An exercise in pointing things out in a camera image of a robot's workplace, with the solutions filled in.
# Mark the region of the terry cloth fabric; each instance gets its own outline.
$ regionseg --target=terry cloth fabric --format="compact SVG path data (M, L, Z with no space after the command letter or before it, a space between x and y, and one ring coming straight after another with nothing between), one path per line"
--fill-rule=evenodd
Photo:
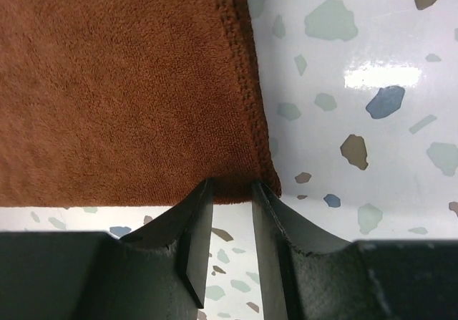
M246 0L0 0L0 205L280 183Z

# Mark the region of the terrazzo surface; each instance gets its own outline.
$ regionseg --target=terrazzo surface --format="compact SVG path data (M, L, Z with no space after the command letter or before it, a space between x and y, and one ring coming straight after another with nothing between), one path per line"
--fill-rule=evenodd
M458 238L458 0L248 0L283 202L347 240ZM166 208L0 209L119 237ZM215 207L199 319L262 319L250 205Z

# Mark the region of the folded towel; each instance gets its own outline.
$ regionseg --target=folded towel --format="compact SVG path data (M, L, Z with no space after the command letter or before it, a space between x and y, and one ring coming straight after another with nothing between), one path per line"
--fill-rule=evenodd
M0 206L280 193L246 0L0 0Z

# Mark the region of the towel fold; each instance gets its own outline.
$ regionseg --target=towel fold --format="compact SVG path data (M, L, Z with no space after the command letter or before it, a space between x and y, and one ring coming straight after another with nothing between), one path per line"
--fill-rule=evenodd
M280 183L246 0L0 0L0 206Z

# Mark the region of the brown cloth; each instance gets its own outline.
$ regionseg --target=brown cloth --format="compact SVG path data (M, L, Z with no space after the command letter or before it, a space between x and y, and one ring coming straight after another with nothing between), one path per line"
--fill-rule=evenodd
M280 193L246 0L0 0L0 205Z

